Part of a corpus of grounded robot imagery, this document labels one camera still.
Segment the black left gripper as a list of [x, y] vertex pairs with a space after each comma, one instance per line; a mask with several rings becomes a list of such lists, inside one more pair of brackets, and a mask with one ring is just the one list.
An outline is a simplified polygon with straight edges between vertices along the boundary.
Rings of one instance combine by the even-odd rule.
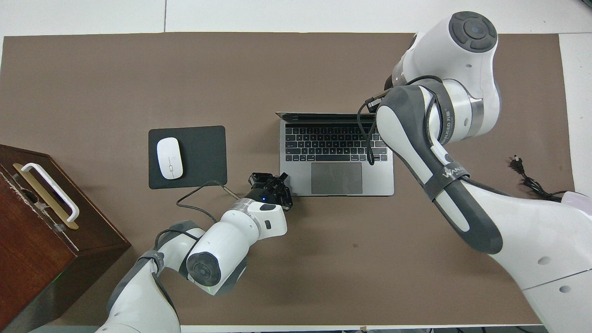
[[289, 211], [293, 207], [293, 200], [290, 188], [285, 184], [287, 177], [287, 173], [281, 173], [277, 184], [268, 184], [274, 179], [272, 173], [252, 173], [250, 175], [252, 187], [247, 198], [256, 202], [279, 205], [284, 211]]

